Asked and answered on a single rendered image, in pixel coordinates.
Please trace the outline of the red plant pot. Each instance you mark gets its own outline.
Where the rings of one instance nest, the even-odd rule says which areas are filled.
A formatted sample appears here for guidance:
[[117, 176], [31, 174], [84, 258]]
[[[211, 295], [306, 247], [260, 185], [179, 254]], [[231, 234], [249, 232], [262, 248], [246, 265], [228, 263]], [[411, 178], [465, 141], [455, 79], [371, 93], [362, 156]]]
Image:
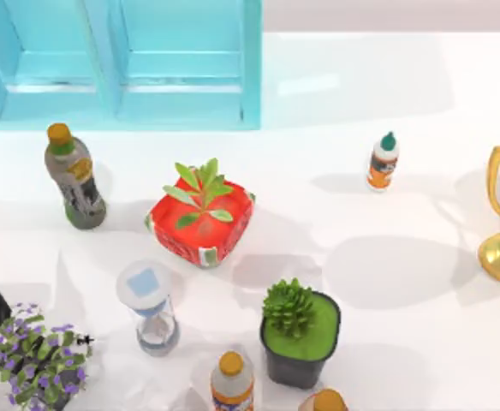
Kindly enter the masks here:
[[200, 267], [218, 266], [233, 251], [253, 215], [255, 195], [218, 172], [218, 160], [200, 167], [175, 164], [174, 185], [147, 213], [145, 224], [172, 253]]

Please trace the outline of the small bottle with green cap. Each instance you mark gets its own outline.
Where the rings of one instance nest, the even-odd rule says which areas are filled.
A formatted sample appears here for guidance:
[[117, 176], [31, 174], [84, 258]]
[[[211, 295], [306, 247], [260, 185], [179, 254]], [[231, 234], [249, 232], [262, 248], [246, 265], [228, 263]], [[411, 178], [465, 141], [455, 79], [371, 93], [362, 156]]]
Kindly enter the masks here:
[[375, 143], [366, 176], [371, 188], [385, 190], [391, 184], [399, 154], [399, 145], [393, 132], [387, 133]]

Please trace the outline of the black pot with green plant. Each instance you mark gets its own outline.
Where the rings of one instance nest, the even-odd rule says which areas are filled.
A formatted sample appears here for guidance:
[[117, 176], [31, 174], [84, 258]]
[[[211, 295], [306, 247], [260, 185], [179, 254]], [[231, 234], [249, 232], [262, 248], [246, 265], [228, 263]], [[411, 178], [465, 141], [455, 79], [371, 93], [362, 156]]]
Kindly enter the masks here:
[[341, 309], [329, 295], [301, 285], [296, 277], [272, 284], [259, 329], [269, 378], [293, 388], [313, 388], [336, 350], [341, 320]]

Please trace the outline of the hourglass with blue sand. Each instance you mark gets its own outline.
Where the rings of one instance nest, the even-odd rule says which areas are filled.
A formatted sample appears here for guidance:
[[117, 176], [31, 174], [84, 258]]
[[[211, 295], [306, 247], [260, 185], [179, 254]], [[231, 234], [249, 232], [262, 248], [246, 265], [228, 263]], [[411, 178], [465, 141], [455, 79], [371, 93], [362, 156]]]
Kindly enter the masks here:
[[151, 356], [165, 356], [178, 343], [180, 328], [171, 302], [172, 270], [156, 261], [139, 260], [122, 270], [116, 280], [121, 303], [140, 316], [136, 336]]

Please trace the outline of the light blue rack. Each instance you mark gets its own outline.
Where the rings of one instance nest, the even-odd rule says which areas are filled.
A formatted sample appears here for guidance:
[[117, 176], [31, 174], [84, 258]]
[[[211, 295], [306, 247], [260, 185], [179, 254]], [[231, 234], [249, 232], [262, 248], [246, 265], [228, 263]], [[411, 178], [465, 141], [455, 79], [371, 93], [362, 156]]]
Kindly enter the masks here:
[[256, 129], [262, 0], [0, 0], [0, 130]]

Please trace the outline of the grey bottle with orange cap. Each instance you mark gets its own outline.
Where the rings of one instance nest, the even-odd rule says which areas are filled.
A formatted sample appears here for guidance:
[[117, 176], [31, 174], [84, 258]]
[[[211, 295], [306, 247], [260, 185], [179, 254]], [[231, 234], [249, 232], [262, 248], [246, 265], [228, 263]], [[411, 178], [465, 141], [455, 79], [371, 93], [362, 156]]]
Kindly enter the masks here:
[[106, 217], [106, 204], [95, 183], [92, 156], [65, 123], [47, 128], [45, 166], [63, 198], [65, 214], [77, 229], [97, 228]]

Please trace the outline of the white bottle with orange cap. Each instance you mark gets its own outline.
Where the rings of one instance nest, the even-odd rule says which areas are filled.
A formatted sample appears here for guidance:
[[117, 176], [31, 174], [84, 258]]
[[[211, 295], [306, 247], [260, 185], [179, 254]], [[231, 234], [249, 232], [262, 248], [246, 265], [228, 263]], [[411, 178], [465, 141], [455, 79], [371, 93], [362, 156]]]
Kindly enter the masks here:
[[215, 411], [254, 411], [253, 388], [253, 366], [238, 352], [225, 352], [211, 372]]

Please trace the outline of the orange capped bottle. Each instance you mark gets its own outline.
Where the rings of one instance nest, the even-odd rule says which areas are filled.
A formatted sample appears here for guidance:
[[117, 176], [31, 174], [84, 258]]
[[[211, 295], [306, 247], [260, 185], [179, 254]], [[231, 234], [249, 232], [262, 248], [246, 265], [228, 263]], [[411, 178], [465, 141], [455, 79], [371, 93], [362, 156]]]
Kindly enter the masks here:
[[306, 398], [297, 411], [348, 411], [348, 407], [337, 390], [322, 389]]

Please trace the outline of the purple flower plant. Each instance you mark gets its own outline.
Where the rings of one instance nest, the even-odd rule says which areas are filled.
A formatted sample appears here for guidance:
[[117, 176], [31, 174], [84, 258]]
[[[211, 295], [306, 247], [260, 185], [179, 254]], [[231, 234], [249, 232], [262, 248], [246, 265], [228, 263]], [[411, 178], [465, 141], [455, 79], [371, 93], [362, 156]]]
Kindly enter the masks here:
[[0, 382], [19, 411], [64, 411], [86, 388], [94, 339], [72, 324], [48, 328], [35, 303], [17, 303], [0, 323]]

